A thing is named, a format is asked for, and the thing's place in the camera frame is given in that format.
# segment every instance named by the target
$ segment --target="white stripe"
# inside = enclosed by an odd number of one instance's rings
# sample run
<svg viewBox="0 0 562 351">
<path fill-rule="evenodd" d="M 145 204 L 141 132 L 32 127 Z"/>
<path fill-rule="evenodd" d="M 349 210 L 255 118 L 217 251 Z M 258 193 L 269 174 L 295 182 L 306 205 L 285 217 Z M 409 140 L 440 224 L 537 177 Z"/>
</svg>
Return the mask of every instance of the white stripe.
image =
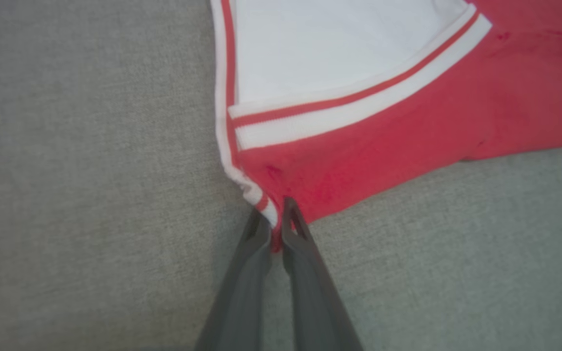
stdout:
<svg viewBox="0 0 562 351">
<path fill-rule="evenodd" d="M 243 171 L 234 167 L 227 137 L 227 43 L 221 0 L 212 0 L 212 15 L 214 16 L 214 35 L 216 36 L 216 139 L 221 153 L 221 162 L 227 176 L 243 190 L 244 198 L 250 204 L 256 205 L 261 200 L 263 191 Z M 263 211 L 262 214 L 268 219 L 272 227 L 277 224 L 277 211 L 274 205 L 272 211 Z"/>
<path fill-rule="evenodd" d="M 437 50 L 444 42 L 455 35 L 455 33 L 457 33 L 459 29 L 464 27 L 466 23 L 474 16 L 476 10 L 477 9 L 473 4 L 469 4 L 468 8 L 464 11 L 464 13 L 461 14 L 461 16 L 459 16 L 459 18 L 457 18 L 457 20 L 452 22 L 450 26 L 439 33 L 439 35 L 431 40 L 431 42 L 423 49 L 421 49 L 421 51 L 418 51 L 415 55 L 409 58 L 409 60 L 406 60 L 406 62 L 404 62 L 400 66 L 386 73 L 379 74 L 372 78 L 368 78 L 366 80 L 362 80 L 361 82 L 357 82 L 350 86 L 342 87 L 339 89 L 317 91 L 309 94 L 301 94 L 298 96 L 284 96 L 268 100 L 238 103 L 234 106 L 229 107 L 231 118 L 236 119 L 250 114 L 282 109 L 284 107 L 302 105 L 315 101 L 330 100 L 332 98 L 341 98 L 357 93 L 359 91 L 363 91 L 365 89 L 368 89 L 369 87 L 373 87 L 381 82 L 399 76 L 400 74 L 403 74 L 415 67 L 427 56 L 433 53 L 433 51 Z"/>
<path fill-rule="evenodd" d="M 487 18 L 479 16 L 459 40 L 416 74 L 369 97 L 339 107 L 239 127 L 236 133 L 241 149 L 271 146 L 316 136 L 383 111 L 408 98 L 446 72 L 470 53 L 490 28 L 491 23 Z"/>
</svg>

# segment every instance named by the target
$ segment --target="gray background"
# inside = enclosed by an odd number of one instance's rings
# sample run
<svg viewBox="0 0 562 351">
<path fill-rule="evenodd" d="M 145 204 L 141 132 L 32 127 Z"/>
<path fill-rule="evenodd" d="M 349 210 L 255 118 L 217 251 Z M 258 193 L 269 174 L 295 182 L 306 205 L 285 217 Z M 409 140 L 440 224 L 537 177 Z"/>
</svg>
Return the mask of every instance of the gray background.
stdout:
<svg viewBox="0 0 562 351">
<path fill-rule="evenodd" d="M 0 350 L 189 350 L 249 213 L 206 0 L 0 0 Z M 562 350 L 562 149 L 312 225 L 368 350 Z M 292 349 L 279 257 L 266 350 Z"/>
</svg>

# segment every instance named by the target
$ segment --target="red and white garment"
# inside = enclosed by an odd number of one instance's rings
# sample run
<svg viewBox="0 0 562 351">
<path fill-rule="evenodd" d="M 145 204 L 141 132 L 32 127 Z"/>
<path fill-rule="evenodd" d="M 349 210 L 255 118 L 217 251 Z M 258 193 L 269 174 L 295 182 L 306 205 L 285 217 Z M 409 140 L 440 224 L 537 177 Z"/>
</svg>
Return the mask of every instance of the red and white garment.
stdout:
<svg viewBox="0 0 562 351">
<path fill-rule="evenodd" d="M 212 12 L 221 160 L 274 227 L 285 196 L 310 222 L 464 158 L 562 146 L 562 0 Z"/>
</svg>

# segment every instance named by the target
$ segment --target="red fabric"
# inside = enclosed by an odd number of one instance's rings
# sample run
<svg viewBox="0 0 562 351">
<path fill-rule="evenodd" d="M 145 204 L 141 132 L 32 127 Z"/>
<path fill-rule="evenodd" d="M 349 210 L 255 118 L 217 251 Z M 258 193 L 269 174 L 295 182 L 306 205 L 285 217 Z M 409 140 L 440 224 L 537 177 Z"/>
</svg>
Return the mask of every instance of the red fabric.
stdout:
<svg viewBox="0 0 562 351">
<path fill-rule="evenodd" d="M 494 27 L 444 75 L 352 126 L 241 151 L 248 177 L 312 222 L 464 158 L 561 147 L 562 0 L 475 3 Z"/>
</svg>

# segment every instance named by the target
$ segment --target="red stripe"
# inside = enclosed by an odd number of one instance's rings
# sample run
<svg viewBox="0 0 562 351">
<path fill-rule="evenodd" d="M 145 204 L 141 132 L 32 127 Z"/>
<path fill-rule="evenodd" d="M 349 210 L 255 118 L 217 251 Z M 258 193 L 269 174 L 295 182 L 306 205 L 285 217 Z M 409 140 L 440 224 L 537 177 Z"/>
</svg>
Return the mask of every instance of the red stripe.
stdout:
<svg viewBox="0 0 562 351">
<path fill-rule="evenodd" d="M 379 93 L 380 91 L 392 87 L 395 84 L 398 84 L 403 80 L 411 77 L 413 74 L 417 73 L 420 69 L 428 65 L 432 60 L 434 60 L 437 56 L 443 53 L 444 50 L 448 49 L 449 46 L 451 46 L 454 42 L 456 42 L 459 38 L 461 38 L 461 36 L 464 35 L 464 33 L 468 31 L 468 29 L 470 29 L 470 27 L 474 24 L 474 22 L 476 22 L 478 16 L 479 16 L 479 12 L 477 11 L 474 14 L 474 16 L 472 16 L 472 18 L 470 18 L 470 20 L 463 27 L 461 27 L 461 29 L 459 29 L 453 36 L 451 36 L 448 40 L 446 40 L 446 42 L 444 42 L 441 46 L 439 46 L 437 50 L 433 51 L 430 55 L 426 56 L 426 58 L 420 61 L 417 65 L 413 66 L 412 69 L 394 78 L 391 78 L 373 87 L 369 87 L 368 89 L 359 91 L 357 93 L 348 96 L 332 98 L 331 100 L 310 102 L 308 104 L 285 107 L 283 109 L 265 111 L 263 113 L 256 113 L 256 114 L 251 114 L 240 118 L 236 118 L 235 120 L 233 120 L 234 128 L 247 126 L 248 124 L 266 122 L 268 120 L 273 120 L 277 118 L 284 118 L 288 116 L 295 116 L 297 114 L 309 113 L 321 109 L 330 109 L 332 107 L 350 104 L 351 102 L 361 100 L 362 98 L 366 98 L 372 94 Z"/>
<path fill-rule="evenodd" d="M 234 19 L 231 15 L 229 0 L 222 0 L 222 13 L 225 22 L 225 36 L 227 42 L 227 96 L 225 102 L 227 108 L 236 104 L 236 36 L 234 33 Z M 225 120 L 227 121 L 227 139 L 231 151 L 231 163 L 238 167 L 238 146 L 236 142 L 236 126 L 225 109 Z"/>
<path fill-rule="evenodd" d="M 257 205 L 255 205 L 255 208 L 257 209 L 257 211 L 262 212 L 267 205 L 268 197 L 266 196 L 266 194 L 261 194 L 261 198 L 259 199 L 259 202 L 257 202 Z"/>
</svg>

